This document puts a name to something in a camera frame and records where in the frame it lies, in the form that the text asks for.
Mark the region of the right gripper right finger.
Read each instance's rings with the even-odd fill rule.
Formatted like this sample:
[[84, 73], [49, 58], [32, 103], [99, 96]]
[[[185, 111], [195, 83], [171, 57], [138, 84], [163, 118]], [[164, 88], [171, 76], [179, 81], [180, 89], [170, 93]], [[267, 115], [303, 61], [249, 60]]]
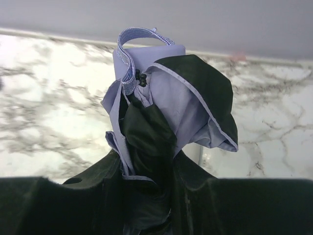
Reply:
[[179, 152], [171, 219], [176, 235], [310, 235], [313, 183], [304, 179], [218, 179]]

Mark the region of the lilac umbrella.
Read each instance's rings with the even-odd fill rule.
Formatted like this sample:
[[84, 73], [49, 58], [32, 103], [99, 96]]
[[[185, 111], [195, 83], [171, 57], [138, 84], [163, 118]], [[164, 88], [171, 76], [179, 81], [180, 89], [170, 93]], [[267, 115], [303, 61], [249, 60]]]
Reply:
[[124, 44], [154, 38], [155, 29], [131, 27], [117, 39], [126, 70], [109, 87], [102, 106], [110, 116], [109, 146], [119, 155], [125, 186], [125, 235], [169, 235], [173, 160], [190, 143], [238, 151], [230, 80], [196, 55], [147, 58], [137, 66]]

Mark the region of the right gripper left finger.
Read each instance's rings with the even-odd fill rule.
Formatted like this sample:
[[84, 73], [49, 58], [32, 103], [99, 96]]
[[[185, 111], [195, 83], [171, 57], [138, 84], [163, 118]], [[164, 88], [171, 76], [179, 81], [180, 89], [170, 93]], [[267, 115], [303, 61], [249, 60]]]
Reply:
[[63, 184], [44, 177], [1, 178], [0, 232], [120, 235], [122, 183], [120, 158], [114, 151]]

